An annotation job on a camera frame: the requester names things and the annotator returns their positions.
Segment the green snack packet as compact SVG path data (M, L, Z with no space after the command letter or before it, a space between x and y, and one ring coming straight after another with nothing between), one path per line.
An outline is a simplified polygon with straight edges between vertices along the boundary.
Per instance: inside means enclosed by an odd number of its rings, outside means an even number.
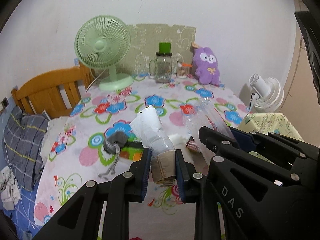
M130 161L139 161L142 157L144 147L140 140L131 133L125 146L121 148L120 157Z

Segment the clear plastic cup sleeve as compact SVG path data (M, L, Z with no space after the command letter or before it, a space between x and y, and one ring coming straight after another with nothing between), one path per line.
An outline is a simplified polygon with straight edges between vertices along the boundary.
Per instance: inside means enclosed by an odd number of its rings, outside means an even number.
M209 165L210 159L215 155L216 150L209 150L205 146L206 142L200 141L200 129L202 127L208 127L217 132L218 135L225 135L228 138L234 139L231 129L209 98L201 98L195 102L187 102L184 105L180 105L180 110L183 114L185 127L200 148L206 164Z

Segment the white tissue pack with sleeve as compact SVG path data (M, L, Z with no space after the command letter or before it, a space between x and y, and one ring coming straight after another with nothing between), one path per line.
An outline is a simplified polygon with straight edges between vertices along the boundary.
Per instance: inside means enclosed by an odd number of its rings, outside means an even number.
M163 129L155 107L148 106L138 112L130 123L135 136L151 150L151 174L159 185L175 180L175 146Z

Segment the yellow cartoon storage box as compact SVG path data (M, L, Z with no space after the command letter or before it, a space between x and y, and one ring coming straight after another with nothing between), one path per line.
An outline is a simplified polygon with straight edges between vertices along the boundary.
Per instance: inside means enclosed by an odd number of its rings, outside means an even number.
M238 129L247 133L259 132L265 135L273 132L303 141L296 128L283 113L249 113L242 120Z

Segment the beige door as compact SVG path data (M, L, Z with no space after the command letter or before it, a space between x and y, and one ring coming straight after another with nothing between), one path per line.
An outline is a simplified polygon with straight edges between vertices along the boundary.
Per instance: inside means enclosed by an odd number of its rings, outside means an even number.
M287 0L285 20L281 22L281 48L286 52L284 101L280 111L288 117L302 138L319 146L319 104L302 33L294 20L294 12L306 11L301 0Z

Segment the blue bed sheet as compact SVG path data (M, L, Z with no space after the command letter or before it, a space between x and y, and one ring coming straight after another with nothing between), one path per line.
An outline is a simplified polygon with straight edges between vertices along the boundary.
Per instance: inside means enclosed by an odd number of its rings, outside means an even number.
M10 113L15 106L16 103L14 103L13 98L9 98L9 105L1 114L1 170L8 166L4 159L4 152L2 148L4 127L7 124ZM46 113L43 112L41 114L44 114L49 119L49 116ZM27 191L21 188L17 183L20 190L21 200L15 206L14 210L5 210L1 201L1 211L8 222L14 227L14 231L16 232L18 239L32 239L32 237L34 237L41 229L41 226L35 223L34 218L35 198L39 182L34 186L33 191Z

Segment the white standing fan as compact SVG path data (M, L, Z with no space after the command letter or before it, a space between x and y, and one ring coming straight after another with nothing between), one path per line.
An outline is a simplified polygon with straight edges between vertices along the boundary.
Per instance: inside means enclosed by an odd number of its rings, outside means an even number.
M254 74L249 79L253 93L249 102L249 109L260 113L273 113L278 110L284 100L284 90L280 82L274 77L263 79Z

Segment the crumpled white cloth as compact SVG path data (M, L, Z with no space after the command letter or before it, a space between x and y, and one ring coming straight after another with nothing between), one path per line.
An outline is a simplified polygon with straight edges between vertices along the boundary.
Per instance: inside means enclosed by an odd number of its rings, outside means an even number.
M12 170L6 166L1 170L1 201L5 210L11 211L21 200L17 180Z

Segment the grey fabric scrunchie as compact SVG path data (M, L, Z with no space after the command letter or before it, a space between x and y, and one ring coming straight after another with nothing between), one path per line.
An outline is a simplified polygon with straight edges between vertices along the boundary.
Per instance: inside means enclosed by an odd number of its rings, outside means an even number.
M119 160L119 155L120 155L121 149L126 145L128 138L129 137L125 132L117 131L104 140L103 142L104 150L108 154L112 154L115 157L115 160L111 164L111 166L107 169L106 172L98 174L99 178L108 180L107 176L109 174L112 174L112 175L116 174L115 168Z

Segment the floral tablecloth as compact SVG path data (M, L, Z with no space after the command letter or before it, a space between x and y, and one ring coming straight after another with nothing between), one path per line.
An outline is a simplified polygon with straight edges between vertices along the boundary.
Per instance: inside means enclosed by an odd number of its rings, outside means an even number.
M131 86L115 92L91 87L49 147L35 199L35 223L46 224L86 181L102 182L100 175L114 162L103 150L103 139L121 131L136 142L130 123L138 112L155 107L174 145L184 148L190 132L183 116L205 98L229 126L237 127L248 113L247 106L229 88L201 85L192 78L160 84L140 74ZM144 202L130 204L129 211L130 238L194 237L195 205L181 202L175 183L161 186L150 182Z

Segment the grey plaid pillow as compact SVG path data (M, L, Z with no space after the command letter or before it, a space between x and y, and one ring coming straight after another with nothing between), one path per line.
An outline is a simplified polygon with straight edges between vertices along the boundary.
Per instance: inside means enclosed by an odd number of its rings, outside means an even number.
M19 186L27 191L34 190L44 168L40 153L48 124L44 114L30 115L15 106L4 127L4 159Z

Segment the purple plush bunny toy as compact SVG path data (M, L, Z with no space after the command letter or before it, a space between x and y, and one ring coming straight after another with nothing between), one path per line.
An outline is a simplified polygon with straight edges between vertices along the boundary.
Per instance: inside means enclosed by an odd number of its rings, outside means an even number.
M209 47L194 49L193 66L195 66L195 76L200 84L214 86L220 84L217 58Z

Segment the wooden bed headboard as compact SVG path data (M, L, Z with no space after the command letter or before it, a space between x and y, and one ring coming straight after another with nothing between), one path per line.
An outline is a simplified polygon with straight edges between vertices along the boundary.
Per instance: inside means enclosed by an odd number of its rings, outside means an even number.
M80 64L71 68L57 69L40 74L27 81L19 89L12 89L14 102L28 114L46 111L49 117L70 115L81 100L78 83L85 88L93 81L89 68Z

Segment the small jar with orange lid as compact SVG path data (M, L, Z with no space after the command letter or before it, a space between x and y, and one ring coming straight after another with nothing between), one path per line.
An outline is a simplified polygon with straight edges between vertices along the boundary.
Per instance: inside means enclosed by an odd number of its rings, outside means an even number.
M189 73L190 73L190 70L192 69L192 65L191 64L187 64L187 63L184 63L184 62L178 62L177 63L177 68L176 68L176 75L177 77L179 78L186 78Z

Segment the glass jar with green lid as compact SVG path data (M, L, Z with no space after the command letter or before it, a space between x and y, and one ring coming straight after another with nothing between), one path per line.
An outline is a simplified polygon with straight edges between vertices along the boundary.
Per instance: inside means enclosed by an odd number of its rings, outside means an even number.
M169 83L172 75L170 42L160 42L156 57L149 62L149 74L157 83Z

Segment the green patterned cardboard panel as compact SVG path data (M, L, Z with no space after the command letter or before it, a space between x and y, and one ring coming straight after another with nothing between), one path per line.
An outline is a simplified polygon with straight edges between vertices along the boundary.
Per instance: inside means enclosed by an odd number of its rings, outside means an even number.
M130 24L127 26L131 44L127 55L118 65L118 71L127 74L142 74L149 71L149 63L156 57L161 42L171 44L172 69L176 62L191 63L191 44L195 41L196 28L186 25Z

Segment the green desk fan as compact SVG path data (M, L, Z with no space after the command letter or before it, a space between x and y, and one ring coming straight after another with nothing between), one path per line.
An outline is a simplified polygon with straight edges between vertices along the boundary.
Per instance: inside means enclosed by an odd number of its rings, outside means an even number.
M133 77L116 70L127 55L131 43L127 25L110 15L96 16L78 30L74 50L80 63L93 70L108 71L108 77L99 81L102 91L124 89L133 84Z

